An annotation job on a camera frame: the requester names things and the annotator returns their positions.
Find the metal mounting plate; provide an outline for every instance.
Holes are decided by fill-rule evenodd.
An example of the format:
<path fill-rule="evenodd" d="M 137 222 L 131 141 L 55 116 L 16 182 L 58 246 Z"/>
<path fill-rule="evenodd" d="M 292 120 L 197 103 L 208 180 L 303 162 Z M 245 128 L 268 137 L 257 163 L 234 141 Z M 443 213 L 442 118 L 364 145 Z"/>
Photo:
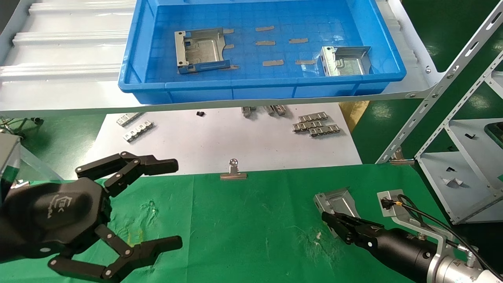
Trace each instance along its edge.
<path fill-rule="evenodd" d="M 223 59 L 223 28 L 176 31 L 178 71 L 181 74 L 230 67 Z"/>

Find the green floor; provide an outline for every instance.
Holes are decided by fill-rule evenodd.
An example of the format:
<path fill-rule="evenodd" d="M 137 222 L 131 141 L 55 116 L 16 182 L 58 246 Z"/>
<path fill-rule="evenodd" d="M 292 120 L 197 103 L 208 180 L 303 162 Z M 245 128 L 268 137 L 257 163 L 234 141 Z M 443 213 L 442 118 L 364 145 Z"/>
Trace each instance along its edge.
<path fill-rule="evenodd" d="M 498 0 L 403 0 L 403 5 L 437 69 L 445 70 L 497 2 Z M 402 147 L 406 157 L 411 158 L 416 153 L 502 48 L 503 29 L 500 28 L 404 142 Z M 370 103 L 353 132 L 363 163 L 375 162 L 418 104 L 419 101 L 414 99 Z M 456 118 L 503 117 L 502 109 L 503 100 L 484 84 Z M 48 117 L 39 128 L 26 127 L 27 138 L 24 144 L 62 177 L 74 177 L 73 170 L 82 163 L 103 119 L 104 115 Z M 444 133 L 439 135 L 428 151 L 446 151 L 452 145 Z M 21 176 L 37 178 L 35 172 L 25 167 Z M 502 225 L 459 225 L 456 228 L 479 245 L 484 256 L 492 259 L 492 262 L 499 262 L 500 272 L 503 272 L 503 263 L 495 252 L 490 252 L 491 241 L 497 240 L 497 235 L 503 232 Z"/>

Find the gray adhesive strip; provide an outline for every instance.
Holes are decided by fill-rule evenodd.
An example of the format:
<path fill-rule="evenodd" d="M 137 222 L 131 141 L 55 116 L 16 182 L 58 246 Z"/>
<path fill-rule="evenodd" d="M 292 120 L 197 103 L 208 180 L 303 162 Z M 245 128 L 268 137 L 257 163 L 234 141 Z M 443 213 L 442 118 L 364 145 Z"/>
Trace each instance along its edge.
<path fill-rule="evenodd" d="M 264 67 L 281 66 L 283 64 L 284 64 L 283 60 L 272 60 L 272 61 L 264 61 L 264 62 L 262 62 L 262 66 L 264 66 Z"/>

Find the white table surface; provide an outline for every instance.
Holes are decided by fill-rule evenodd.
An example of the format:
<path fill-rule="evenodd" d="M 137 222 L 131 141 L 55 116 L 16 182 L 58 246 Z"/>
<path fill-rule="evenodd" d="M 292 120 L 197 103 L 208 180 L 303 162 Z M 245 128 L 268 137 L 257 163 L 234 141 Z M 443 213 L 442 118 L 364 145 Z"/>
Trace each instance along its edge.
<path fill-rule="evenodd" d="M 175 158 L 181 174 L 222 173 L 229 160 L 239 160 L 242 172 L 361 164 L 360 156 L 338 103 L 288 105 L 283 117 L 269 116 L 262 107 L 244 118 L 241 108 L 148 112 L 126 126 L 117 124 L 122 114 L 105 118 L 86 162 L 121 151 L 135 155 Z M 293 133 L 300 115 L 325 111 L 325 125 L 337 124 L 338 134 L 311 138 L 307 132 Z M 132 143 L 122 136 L 149 120 L 155 127 Z"/>

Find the small metal part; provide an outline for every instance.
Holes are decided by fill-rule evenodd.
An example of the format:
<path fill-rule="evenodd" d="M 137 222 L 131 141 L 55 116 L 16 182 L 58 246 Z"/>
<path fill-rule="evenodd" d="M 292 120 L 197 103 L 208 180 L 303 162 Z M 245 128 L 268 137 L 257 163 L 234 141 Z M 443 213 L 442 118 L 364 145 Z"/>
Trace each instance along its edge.
<path fill-rule="evenodd" d="M 274 30 L 274 26 L 255 28 L 255 31 L 268 31 L 268 30 Z"/>
<path fill-rule="evenodd" d="M 241 107 L 241 113 L 245 118 L 249 118 L 252 115 L 252 111 L 249 106 Z"/>
<path fill-rule="evenodd" d="M 288 43 L 290 44 L 297 44 L 297 43 L 306 43 L 309 40 L 307 38 L 291 38 L 288 40 Z"/>
<path fill-rule="evenodd" d="M 272 40 L 264 40 L 264 41 L 255 41 L 255 45 L 276 45 L 276 41 Z"/>
<path fill-rule="evenodd" d="M 311 128 L 322 127 L 323 124 L 321 121 L 312 121 L 312 122 L 304 122 L 293 124 L 293 132 L 302 132 L 307 131 Z"/>
<path fill-rule="evenodd" d="M 315 65 L 316 60 L 295 60 L 296 65 Z"/>
<path fill-rule="evenodd" d="M 274 107 L 272 105 L 264 106 L 264 109 L 267 111 L 267 114 L 274 115 Z"/>
<path fill-rule="evenodd" d="M 323 46 L 320 60 L 325 76 L 365 75 L 370 72 L 370 46 L 334 47 Z"/>
<path fill-rule="evenodd" d="M 283 60 L 271 60 L 262 62 L 262 66 L 264 67 L 281 66 L 283 64 L 284 64 Z"/>
<path fill-rule="evenodd" d="M 126 113 L 126 114 L 122 115 L 122 117 L 120 117 L 119 119 L 117 119 L 117 124 L 119 124 L 119 126 L 124 127 L 124 126 L 130 124 L 132 121 L 136 120 L 143 113 L 144 112 L 141 112 L 141 113 Z"/>
<path fill-rule="evenodd" d="M 231 65 L 229 68 L 222 68 L 220 70 L 235 70 L 235 69 L 239 69 L 239 66 L 238 65 Z"/>
<path fill-rule="evenodd" d="M 331 214 L 338 212 L 360 218 L 356 211 L 355 200 L 349 194 L 347 188 L 316 194 L 313 200 L 320 213 L 324 211 Z M 330 229 L 330 232 L 334 238 L 339 237 L 333 229 Z"/>
<path fill-rule="evenodd" d="M 286 107 L 285 105 L 273 105 L 274 110 L 276 110 L 276 113 L 278 113 L 279 116 L 285 116 L 286 114 Z"/>
<path fill-rule="evenodd" d="M 177 67 L 180 74 L 227 68 L 230 60 L 223 58 L 223 28 L 175 31 Z"/>
<path fill-rule="evenodd" d="M 341 129 L 337 125 L 323 126 L 318 128 L 309 129 L 309 135 L 311 137 L 316 137 L 320 135 L 333 134 L 340 132 Z"/>
<path fill-rule="evenodd" d="M 147 120 L 139 124 L 134 130 L 127 132 L 127 134 L 123 135 L 122 138 L 130 143 L 133 140 L 137 139 L 140 135 L 145 134 L 152 127 L 154 127 L 154 123 Z"/>
<path fill-rule="evenodd" d="M 319 112 L 309 115 L 299 116 L 300 122 L 311 122 L 311 121 L 319 121 L 319 120 L 327 120 L 328 115 L 325 112 Z"/>
<path fill-rule="evenodd" d="M 229 161 L 229 173 L 220 174 L 220 180 L 244 180 L 246 177 L 246 173 L 239 173 L 235 158 Z"/>

